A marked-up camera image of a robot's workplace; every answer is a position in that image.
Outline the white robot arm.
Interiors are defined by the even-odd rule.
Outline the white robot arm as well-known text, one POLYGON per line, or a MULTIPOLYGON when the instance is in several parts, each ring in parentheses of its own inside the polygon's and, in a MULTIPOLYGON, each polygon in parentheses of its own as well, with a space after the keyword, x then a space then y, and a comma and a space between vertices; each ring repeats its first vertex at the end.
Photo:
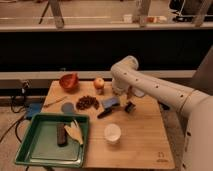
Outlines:
POLYGON ((132 86, 187 117, 181 171, 213 171, 213 96, 145 75, 138 67, 134 56, 115 63, 110 69, 113 90, 122 94, 132 86))

